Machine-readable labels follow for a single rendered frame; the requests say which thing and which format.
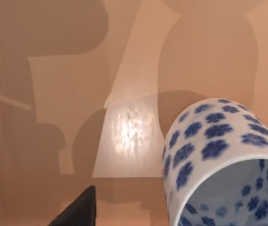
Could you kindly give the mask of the white cup with blue flowers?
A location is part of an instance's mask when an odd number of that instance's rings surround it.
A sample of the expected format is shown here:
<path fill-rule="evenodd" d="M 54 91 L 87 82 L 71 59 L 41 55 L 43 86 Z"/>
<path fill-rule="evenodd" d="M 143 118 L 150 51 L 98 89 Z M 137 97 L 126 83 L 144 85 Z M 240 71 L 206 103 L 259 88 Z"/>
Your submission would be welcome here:
<path fill-rule="evenodd" d="M 169 226 L 268 226 L 268 128 L 243 105 L 198 101 L 162 154 Z"/>

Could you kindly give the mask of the wooden surface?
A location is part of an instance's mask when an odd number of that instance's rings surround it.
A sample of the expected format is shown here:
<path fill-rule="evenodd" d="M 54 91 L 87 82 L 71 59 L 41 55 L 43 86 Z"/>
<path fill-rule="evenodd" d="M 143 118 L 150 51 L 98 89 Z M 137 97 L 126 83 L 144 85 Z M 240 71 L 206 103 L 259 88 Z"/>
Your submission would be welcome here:
<path fill-rule="evenodd" d="M 164 137 L 211 97 L 268 126 L 268 0 L 0 0 L 0 226 L 89 185 L 97 226 L 168 226 Z"/>

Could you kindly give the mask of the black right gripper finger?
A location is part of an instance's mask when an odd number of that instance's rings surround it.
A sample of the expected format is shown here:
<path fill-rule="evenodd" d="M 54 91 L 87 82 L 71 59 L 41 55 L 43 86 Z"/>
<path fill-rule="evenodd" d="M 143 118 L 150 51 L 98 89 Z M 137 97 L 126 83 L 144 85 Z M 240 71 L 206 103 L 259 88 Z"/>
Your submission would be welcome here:
<path fill-rule="evenodd" d="M 96 188 L 89 186 L 48 226 L 96 226 Z"/>

